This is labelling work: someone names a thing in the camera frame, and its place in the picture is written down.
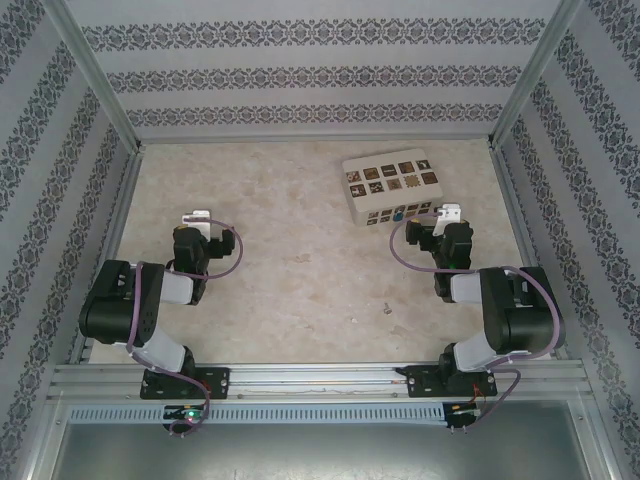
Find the white box with picture tiles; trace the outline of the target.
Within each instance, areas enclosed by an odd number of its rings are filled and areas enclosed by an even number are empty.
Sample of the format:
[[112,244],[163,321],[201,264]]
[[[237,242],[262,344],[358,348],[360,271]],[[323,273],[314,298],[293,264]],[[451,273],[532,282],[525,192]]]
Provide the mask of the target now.
[[342,162],[342,185],[352,220],[359,227],[437,210],[444,203],[438,176],[422,149],[395,151]]

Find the grey metal sheet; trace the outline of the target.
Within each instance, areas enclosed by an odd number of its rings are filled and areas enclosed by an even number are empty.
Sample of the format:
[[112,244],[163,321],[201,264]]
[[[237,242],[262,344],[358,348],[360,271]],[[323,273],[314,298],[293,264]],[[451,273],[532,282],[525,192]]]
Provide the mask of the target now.
[[565,402],[512,402],[469,432],[413,422],[83,423],[59,407],[28,480],[614,480],[589,420]]

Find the aluminium side rail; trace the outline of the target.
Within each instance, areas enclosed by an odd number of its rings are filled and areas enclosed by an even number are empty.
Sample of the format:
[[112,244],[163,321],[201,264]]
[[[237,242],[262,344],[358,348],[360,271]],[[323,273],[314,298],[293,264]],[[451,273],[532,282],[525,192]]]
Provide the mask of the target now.
[[[118,253],[139,176],[141,163],[144,158],[144,151],[145,147],[140,146],[136,153],[132,153],[129,156],[127,167],[123,171],[118,196],[115,199],[115,203],[111,210],[102,249],[90,277],[87,293],[90,293],[94,281],[97,279],[104,262],[106,260],[114,259]],[[64,363],[79,364],[86,362],[84,357],[86,343],[86,337],[80,333],[79,328],[76,328]]]
[[507,207],[521,264],[543,267],[549,283],[553,284],[555,271],[551,243],[538,205],[534,201],[533,189],[526,182],[525,168],[519,163],[512,166],[500,149],[490,148],[489,153]]

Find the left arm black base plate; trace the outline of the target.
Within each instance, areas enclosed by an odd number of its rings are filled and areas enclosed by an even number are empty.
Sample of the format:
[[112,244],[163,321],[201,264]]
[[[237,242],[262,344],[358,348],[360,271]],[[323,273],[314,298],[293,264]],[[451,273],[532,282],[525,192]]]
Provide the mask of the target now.
[[[218,367],[197,367],[195,381],[205,387],[211,400],[224,400],[228,395],[230,370]],[[144,370],[140,387],[143,400],[204,400],[202,390],[175,376]]]

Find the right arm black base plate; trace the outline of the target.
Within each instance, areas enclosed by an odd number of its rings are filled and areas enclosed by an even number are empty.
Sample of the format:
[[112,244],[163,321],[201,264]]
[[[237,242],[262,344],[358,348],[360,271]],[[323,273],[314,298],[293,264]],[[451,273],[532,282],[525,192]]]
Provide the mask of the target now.
[[486,372],[447,372],[433,365],[409,365],[395,372],[406,380],[410,398],[473,397],[497,395],[495,378]]

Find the aluminium mounting rail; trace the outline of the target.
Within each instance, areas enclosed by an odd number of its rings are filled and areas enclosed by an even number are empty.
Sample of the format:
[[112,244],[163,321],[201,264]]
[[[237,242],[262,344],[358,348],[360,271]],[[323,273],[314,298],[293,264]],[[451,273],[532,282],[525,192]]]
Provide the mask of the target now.
[[[396,363],[232,364],[227,400],[247,402],[365,402],[410,398]],[[573,400],[593,395],[583,364],[575,360],[534,360],[516,363],[512,372],[493,374],[494,397],[505,391],[514,400]],[[143,370],[124,364],[58,366],[48,387],[49,401],[98,403],[135,401],[140,397]]]

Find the aluminium frame post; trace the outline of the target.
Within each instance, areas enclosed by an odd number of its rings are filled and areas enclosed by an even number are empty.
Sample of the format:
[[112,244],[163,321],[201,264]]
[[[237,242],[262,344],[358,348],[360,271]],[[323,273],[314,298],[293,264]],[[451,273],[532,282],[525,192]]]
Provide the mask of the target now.
[[42,0],[42,2],[46,13],[100,101],[127,152],[137,153],[140,140],[68,3],[66,0]]
[[557,8],[488,136],[488,145],[491,149],[497,149],[504,142],[582,4],[583,0],[559,0]]

